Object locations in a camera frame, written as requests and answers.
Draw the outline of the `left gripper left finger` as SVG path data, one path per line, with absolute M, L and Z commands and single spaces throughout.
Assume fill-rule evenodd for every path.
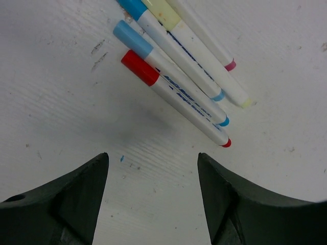
M 1 244 L 92 244 L 109 169 L 101 153 L 1 202 Z

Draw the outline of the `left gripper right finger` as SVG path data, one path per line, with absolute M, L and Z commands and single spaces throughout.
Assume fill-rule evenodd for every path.
M 205 153 L 197 166 L 211 244 L 326 244 L 326 201 L 267 190 Z

